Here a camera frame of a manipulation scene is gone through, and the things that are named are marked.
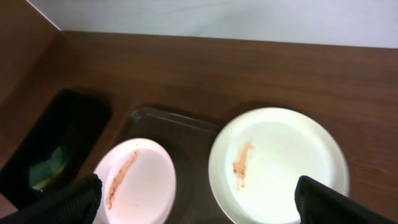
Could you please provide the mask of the dark brown serving tray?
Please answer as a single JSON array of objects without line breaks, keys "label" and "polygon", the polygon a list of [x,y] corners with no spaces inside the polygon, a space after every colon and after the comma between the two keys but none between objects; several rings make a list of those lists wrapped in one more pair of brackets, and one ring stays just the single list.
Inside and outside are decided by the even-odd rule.
[{"label": "dark brown serving tray", "polygon": [[205,118],[154,107],[134,110],[124,123],[117,142],[151,139],[173,160],[177,193],[167,223],[230,223],[208,180],[208,158],[220,130],[220,125]]}]

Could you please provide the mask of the green yellow sponge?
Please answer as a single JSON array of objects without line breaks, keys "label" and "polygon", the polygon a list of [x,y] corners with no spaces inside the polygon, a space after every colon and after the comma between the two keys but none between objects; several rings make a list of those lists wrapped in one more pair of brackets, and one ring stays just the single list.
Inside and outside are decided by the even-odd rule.
[{"label": "green yellow sponge", "polygon": [[59,146],[50,157],[29,168],[29,186],[42,191],[64,170],[72,156],[71,150]]}]

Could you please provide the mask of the white plate with sauce streak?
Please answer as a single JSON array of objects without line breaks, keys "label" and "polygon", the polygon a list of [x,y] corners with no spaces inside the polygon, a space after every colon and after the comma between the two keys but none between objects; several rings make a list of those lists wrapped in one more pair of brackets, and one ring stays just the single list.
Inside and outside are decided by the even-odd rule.
[{"label": "white plate with sauce streak", "polygon": [[100,160],[94,173],[102,181],[95,223],[165,223],[177,177],[159,143],[146,138],[123,141]]}]

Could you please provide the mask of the black plastic tray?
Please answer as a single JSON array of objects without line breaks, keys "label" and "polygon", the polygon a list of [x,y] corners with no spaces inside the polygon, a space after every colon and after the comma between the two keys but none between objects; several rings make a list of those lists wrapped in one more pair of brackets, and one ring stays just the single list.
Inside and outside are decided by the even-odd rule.
[{"label": "black plastic tray", "polygon": [[[1,194],[21,210],[72,182],[108,124],[112,109],[97,97],[58,92],[1,167]],[[42,191],[29,186],[29,168],[59,146],[72,156],[63,172]]]}]

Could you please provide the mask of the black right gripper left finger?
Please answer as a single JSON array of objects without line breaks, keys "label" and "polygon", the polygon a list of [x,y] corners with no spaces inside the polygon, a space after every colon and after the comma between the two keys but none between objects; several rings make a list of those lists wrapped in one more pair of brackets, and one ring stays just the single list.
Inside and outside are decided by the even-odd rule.
[{"label": "black right gripper left finger", "polygon": [[1,224],[92,224],[101,197],[102,181],[91,174],[1,218]]}]

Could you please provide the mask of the white plate bottom right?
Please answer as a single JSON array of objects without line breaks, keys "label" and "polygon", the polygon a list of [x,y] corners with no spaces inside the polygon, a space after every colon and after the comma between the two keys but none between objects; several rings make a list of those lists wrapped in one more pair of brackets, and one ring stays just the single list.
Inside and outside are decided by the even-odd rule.
[{"label": "white plate bottom right", "polygon": [[294,194],[303,175],[349,195],[347,161],[319,123],[285,108],[258,108],[231,120],[210,151],[208,178],[233,223],[300,223]]}]

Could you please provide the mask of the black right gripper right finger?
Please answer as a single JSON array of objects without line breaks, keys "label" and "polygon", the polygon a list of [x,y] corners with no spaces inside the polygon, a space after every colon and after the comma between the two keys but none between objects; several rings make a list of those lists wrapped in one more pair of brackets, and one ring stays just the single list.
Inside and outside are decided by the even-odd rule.
[{"label": "black right gripper right finger", "polygon": [[301,224],[397,224],[309,176],[300,176],[295,205]]}]

